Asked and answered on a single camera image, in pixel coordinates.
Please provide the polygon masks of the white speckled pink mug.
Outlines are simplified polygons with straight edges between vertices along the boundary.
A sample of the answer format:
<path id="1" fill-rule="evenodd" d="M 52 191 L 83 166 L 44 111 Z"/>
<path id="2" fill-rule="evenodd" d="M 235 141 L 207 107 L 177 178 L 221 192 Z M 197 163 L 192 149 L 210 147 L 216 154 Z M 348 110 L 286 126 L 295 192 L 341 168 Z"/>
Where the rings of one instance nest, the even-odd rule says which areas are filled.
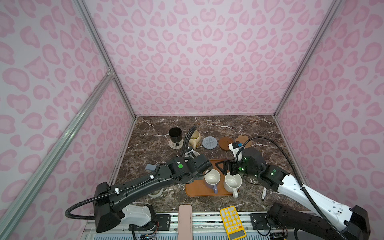
<path id="1" fill-rule="evenodd" d="M 231 175 L 227 173 L 224 179 L 224 188 L 227 192 L 231 193 L 234 198 L 239 196 L 239 188 L 242 186 L 243 180 L 239 174 Z"/>

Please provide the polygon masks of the purple mug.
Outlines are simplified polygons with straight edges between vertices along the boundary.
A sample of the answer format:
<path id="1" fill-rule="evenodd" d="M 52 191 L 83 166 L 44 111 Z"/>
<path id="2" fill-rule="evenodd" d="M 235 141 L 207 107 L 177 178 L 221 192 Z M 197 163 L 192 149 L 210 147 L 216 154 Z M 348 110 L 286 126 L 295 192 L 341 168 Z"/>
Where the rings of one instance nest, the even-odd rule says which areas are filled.
<path id="1" fill-rule="evenodd" d="M 220 172 L 212 169 L 204 174 L 205 185 L 211 189 L 215 194 L 218 194 L 218 185 L 221 180 Z"/>

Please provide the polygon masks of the white multicolour zigzag woven coaster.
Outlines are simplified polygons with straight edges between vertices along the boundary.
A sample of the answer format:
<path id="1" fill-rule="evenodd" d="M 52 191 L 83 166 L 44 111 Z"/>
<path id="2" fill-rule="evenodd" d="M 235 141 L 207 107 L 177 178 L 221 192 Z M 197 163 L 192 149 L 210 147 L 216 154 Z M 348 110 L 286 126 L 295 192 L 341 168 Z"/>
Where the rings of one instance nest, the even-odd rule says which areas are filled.
<path id="1" fill-rule="evenodd" d="M 179 150 L 183 147 L 183 144 L 184 144 L 184 140 L 182 139 L 180 142 L 178 143 L 174 143 L 172 140 L 169 140 L 169 146 L 174 149 L 174 150 Z"/>

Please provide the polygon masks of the round brown wooden coaster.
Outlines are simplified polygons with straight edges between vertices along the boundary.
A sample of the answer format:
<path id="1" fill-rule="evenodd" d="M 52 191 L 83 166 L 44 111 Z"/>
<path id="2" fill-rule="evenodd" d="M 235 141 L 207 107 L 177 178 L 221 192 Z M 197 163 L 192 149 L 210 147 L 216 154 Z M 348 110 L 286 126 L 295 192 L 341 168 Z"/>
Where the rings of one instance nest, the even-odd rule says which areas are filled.
<path id="1" fill-rule="evenodd" d="M 219 147 L 224 151 L 230 150 L 230 145 L 234 143 L 234 140 L 229 137 L 223 137 L 219 140 Z"/>

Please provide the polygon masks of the light blue woven coaster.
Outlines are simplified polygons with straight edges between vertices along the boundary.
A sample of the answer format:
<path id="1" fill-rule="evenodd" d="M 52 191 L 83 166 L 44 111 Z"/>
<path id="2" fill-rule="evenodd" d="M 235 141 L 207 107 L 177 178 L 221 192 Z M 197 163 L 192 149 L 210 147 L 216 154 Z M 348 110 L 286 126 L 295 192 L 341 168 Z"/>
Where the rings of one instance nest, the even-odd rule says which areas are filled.
<path id="1" fill-rule="evenodd" d="M 214 138 L 212 136 L 208 136 L 208 137 L 203 139 L 202 145 L 205 149 L 213 150 L 217 147 L 218 141 L 216 138 Z"/>

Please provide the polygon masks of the beige cream mug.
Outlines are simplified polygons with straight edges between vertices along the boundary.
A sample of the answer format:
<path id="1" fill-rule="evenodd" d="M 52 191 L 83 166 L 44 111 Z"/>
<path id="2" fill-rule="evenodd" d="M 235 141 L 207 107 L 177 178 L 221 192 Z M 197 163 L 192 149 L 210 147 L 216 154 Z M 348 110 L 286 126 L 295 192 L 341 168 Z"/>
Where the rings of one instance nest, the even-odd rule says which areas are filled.
<path id="1" fill-rule="evenodd" d="M 202 136 L 199 131 L 195 130 L 189 140 L 189 147 L 196 150 L 202 143 Z"/>

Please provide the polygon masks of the cork paw shaped coaster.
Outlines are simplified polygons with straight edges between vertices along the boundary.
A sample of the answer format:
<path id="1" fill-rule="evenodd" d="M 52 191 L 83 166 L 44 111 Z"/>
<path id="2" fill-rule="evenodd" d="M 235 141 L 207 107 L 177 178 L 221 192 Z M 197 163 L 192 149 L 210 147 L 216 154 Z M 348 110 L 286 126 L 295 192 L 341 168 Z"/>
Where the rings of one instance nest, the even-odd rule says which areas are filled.
<path id="1" fill-rule="evenodd" d="M 249 140 L 249 137 L 246 136 L 246 135 L 239 135 L 239 136 L 235 139 L 236 142 L 239 142 L 239 143 L 241 143 L 242 145 L 244 145 L 245 142 L 248 141 L 248 140 Z M 254 144 L 253 141 L 249 141 L 249 142 L 245 145 L 245 148 L 250 148 L 253 144 Z"/>

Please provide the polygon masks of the black mug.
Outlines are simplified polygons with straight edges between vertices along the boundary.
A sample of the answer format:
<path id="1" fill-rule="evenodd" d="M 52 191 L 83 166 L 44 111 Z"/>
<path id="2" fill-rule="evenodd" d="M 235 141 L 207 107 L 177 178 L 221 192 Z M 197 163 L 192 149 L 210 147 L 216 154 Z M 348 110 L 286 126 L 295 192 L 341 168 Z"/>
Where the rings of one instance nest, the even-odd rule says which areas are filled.
<path id="1" fill-rule="evenodd" d="M 178 127 L 171 128 L 168 134 L 171 142 L 178 147 L 182 141 L 182 130 Z"/>

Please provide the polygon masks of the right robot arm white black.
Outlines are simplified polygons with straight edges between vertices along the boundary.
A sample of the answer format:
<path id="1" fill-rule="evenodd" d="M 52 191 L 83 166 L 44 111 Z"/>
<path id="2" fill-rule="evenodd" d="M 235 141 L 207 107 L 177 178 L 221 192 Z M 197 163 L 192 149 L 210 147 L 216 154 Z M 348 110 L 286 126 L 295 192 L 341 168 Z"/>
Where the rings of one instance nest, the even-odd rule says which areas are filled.
<path id="1" fill-rule="evenodd" d="M 367 240 L 371 234 L 368 212 L 360 206 L 350 208 L 304 185 L 286 170 L 266 163 L 255 148 L 237 148 L 233 160 L 216 163 L 222 174 L 249 175 L 267 190 L 298 202 L 313 214 L 306 214 L 275 203 L 265 221 L 271 228 L 291 227 L 324 240 Z"/>

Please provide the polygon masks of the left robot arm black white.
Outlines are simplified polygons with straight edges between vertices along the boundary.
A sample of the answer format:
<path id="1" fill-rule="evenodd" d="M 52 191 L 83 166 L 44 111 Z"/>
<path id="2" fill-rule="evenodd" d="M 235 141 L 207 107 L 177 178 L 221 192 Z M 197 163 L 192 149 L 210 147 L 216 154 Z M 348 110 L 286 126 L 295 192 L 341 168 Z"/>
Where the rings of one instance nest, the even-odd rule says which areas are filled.
<path id="1" fill-rule="evenodd" d="M 106 182 L 99 184 L 95 191 L 98 199 L 94 201 L 96 232 L 103 233 L 119 225 L 123 208 L 137 199 L 177 184 L 189 184 L 212 168 L 205 155 L 190 160 L 175 157 L 130 182 L 113 186 Z"/>

